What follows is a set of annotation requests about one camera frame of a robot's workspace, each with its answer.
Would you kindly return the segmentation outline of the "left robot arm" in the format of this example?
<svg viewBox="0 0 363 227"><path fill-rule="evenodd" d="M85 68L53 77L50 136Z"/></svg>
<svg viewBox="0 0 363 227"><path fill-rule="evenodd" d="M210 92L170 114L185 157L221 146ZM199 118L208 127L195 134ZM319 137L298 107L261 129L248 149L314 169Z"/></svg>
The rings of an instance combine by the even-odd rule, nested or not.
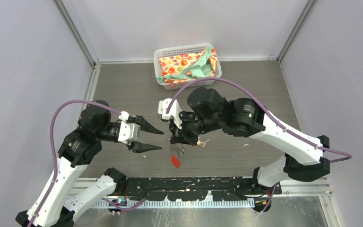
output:
<svg viewBox="0 0 363 227"><path fill-rule="evenodd" d="M69 197L77 179L102 150L102 142L124 144L134 153L158 149L158 146L139 141L141 131L162 134L143 116L114 110L103 100L83 101L83 104L86 107L80 114L77 128L64 138L59 149L52 149L54 169L39 198L30 209L17 214L19 225L71 227L99 200L126 192L126 175L109 168L92 186Z"/></svg>

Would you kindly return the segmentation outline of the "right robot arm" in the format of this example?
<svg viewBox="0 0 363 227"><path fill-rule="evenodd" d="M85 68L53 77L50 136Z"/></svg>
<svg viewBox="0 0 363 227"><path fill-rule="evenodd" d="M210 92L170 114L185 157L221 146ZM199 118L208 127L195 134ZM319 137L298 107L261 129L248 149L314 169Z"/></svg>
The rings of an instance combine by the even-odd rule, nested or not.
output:
<svg viewBox="0 0 363 227"><path fill-rule="evenodd" d="M187 103L190 112L169 98L159 103L161 120L169 122L170 143L202 146L200 135L222 130L227 135L260 140L283 151L276 162L254 170L251 189L257 194L283 180L312 182L330 173L330 161L323 156L324 148L329 147L328 137L311 137L284 126L250 98L228 101L216 90L200 87L188 96Z"/></svg>

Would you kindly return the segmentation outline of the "metal key holder red handle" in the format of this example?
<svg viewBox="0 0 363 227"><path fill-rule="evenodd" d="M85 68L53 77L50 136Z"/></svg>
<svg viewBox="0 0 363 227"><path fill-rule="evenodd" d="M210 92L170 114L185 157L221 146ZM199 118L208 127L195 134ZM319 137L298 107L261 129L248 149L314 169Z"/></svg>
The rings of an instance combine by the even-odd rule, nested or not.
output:
<svg viewBox="0 0 363 227"><path fill-rule="evenodd" d="M170 144L171 163L175 168L180 168L182 161L184 160L184 154L186 152L185 147L182 144Z"/></svg>

